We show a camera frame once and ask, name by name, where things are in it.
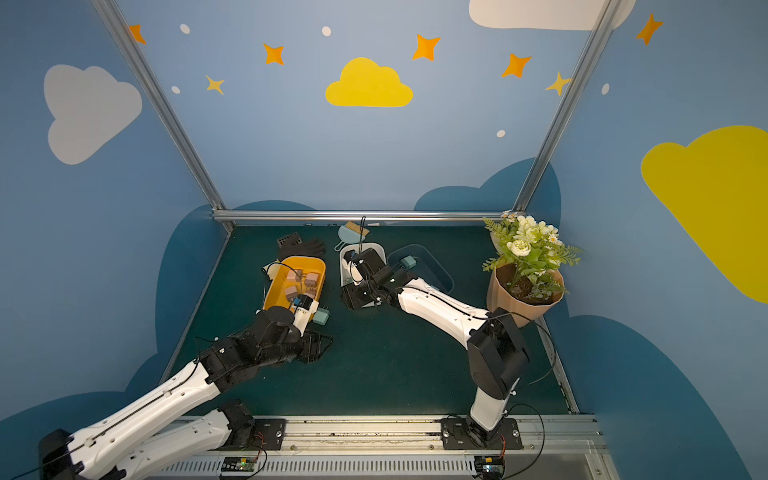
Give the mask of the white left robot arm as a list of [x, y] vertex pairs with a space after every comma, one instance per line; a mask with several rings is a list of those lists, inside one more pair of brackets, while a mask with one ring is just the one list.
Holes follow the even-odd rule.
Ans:
[[38, 444], [42, 479], [143, 479], [206, 450], [266, 447], [252, 414], [230, 400], [201, 419], [169, 426], [266, 367], [319, 360], [332, 345], [308, 328], [309, 315], [275, 306], [219, 338], [179, 372], [114, 414], [73, 433], [57, 429]]

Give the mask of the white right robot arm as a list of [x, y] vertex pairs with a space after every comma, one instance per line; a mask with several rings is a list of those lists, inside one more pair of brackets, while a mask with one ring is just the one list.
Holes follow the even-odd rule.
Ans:
[[386, 264], [373, 248], [347, 249], [340, 254], [340, 263], [351, 276], [341, 293], [349, 309], [390, 304], [427, 321], [465, 348], [477, 387], [467, 425], [483, 438], [494, 435], [531, 363], [527, 342], [512, 314], [465, 304], [408, 268]]

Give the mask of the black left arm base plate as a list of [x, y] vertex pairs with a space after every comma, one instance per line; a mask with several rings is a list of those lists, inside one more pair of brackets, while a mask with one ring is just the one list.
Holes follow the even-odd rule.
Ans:
[[286, 426], [286, 419], [274, 417], [227, 421], [225, 427], [229, 436], [214, 450], [256, 451], [263, 448], [268, 452], [278, 451], [283, 444]]

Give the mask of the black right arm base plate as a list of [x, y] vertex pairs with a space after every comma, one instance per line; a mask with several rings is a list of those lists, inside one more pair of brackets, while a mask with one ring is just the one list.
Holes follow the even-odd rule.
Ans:
[[445, 450], [522, 450], [523, 442], [518, 423], [503, 418], [492, 430], [486, 431], [471, 418], [449, 415], [440, 421], [440, 438]]

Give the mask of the pink plug cluster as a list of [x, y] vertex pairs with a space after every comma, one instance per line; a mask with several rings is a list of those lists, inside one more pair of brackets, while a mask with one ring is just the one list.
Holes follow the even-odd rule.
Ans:
[[283, 294], [286, 300], [291, 302], [299, 295], [299, 291], [296, 286], [289, 286], [284, 290]]

